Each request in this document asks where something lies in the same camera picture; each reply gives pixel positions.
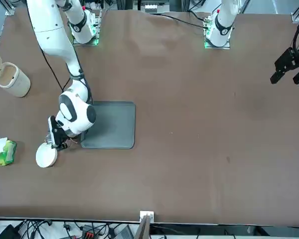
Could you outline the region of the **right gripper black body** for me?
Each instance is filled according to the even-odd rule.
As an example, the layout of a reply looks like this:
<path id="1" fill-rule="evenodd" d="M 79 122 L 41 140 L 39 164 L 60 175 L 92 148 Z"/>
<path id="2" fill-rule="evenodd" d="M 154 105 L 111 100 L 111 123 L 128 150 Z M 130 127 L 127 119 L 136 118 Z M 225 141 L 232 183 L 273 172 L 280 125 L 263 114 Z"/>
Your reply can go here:
<path id="1" fill-rule="evenodd" d="M 52 144 L 62 144 L 65 141 L 64 130 L 58 126 L 55 116 L 49 117 L 49 132 L 51 135 Z"/>

